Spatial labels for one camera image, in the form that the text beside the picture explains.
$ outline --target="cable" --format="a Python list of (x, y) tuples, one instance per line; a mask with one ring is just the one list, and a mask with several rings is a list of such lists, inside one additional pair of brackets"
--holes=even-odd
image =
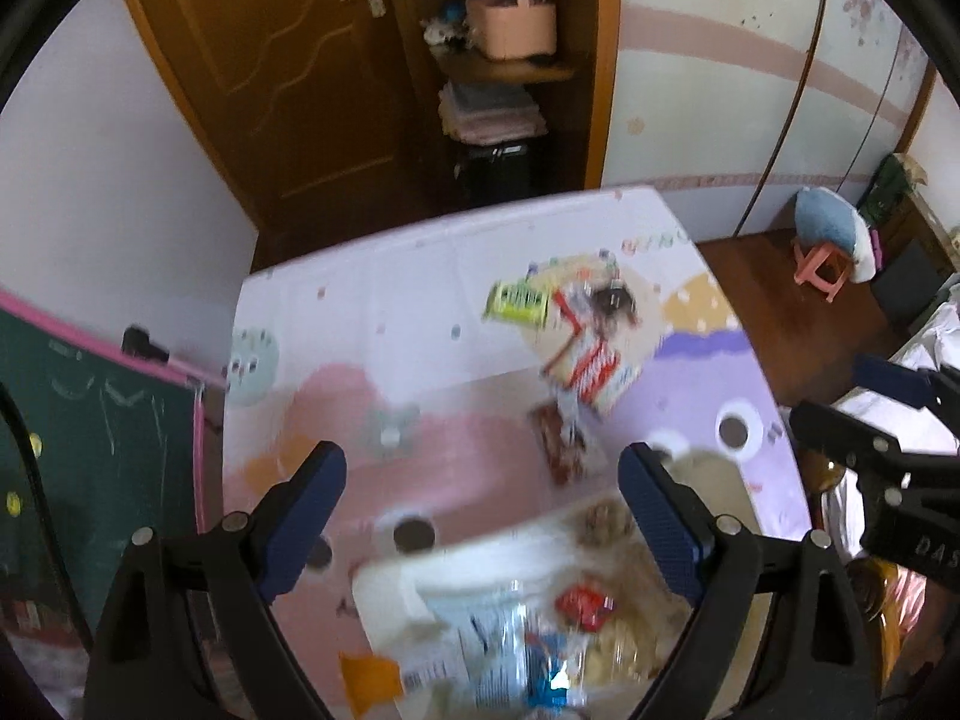
[(7, 427), (10, 428), (13, 440), (16, 442), (16, 448), (20, 452), (23, 470), (27, 474), (27, 483), (30, 485), (30, 495), (34, 498), (34, 503), (37, 506), (37, 518), (40, 519), (43, 546), (46, 548), (47, 557), (49, 557), (54, 569), (56, 588), (61, 591), (61, 595), (66, 600), (67, 611), (74, 628), (77, 630), (77, 635), (80, 637), (80, 644), (83, 645), (83, 649), (90, 652), (93, 649), (93, 634), (90, 632), (90, 625), (86, 622), (83, 610), (80, 608), (80, 601), (77, 599), (77, 594), (70, 581), (70, 575), (66, 570), (64, 556), (61, 555), (59, 546), (56, 545), (54, 520), (47, 504), (47, 496), (43, 492), (40, 468), (37, 466), (37, 458), (30, 444), (30, 432), (27, 430), (27, 425), (23, 421), (20, 410), (16, 408), (16, 402), (13, 401), (3, 382), (0, 382), (0, 413), (3, 415)]

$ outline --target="round hole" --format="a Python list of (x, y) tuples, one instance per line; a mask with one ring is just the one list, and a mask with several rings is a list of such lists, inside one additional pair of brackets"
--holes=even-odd
[(317, 539), (317, 543), (310, 550), (310, 556), (306, 559), (306, 565), (317, 571), (323, 571), (333, 562), (333, 550), (330, 549), (328, 541), (323, 537)]
[(737, 415), (720, 420), (720, 440), (731, 449), (742, 449), (747, 443), (747, 424)]
[(760, 451), (767, 423), (757, 407), (745, 398), (722, 404), (714, 422), (716, 448), (735, 463), (745, 463)]
[(436, 542), (437, 532), (425, 519), (410, 517), (398, 522), (394, 528), (394, 543), (398, 552), (422, 552), (432, 549)]

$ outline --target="stacked clothes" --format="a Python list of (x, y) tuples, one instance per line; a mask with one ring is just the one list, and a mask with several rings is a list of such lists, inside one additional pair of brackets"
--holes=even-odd
[(471, 146), (495, 146), (546, 134), (534, 98), (508, 83), (453, 83), (440, 90), (443, 133)]

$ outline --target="green chalkboard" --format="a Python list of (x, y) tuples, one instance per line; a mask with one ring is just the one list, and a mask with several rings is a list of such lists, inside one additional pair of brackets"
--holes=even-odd
[[(95, 630), (134, 530), (196, 531), (197, 394), (3, 310), (0, 381), (39, 439), (37, 465), (56, 541)], [(58, 606), (27, 478), (8, 435), (0, 437), (0, 593)]]

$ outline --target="red package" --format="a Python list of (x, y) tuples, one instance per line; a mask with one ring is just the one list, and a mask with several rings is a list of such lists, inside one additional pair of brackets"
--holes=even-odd
[(581, 403), (599, 415), (610, 412), (627, 387), (640, 375), (620, 353), (592, 328), (584, 328), (551, 360), (544, 372), (565, 389), (576, 392)]
[(553, 605), (570, 624), (590, 634), (600, 630), (616, 608), (613, 598), (585, 584), (575, 584), (563, 591)]

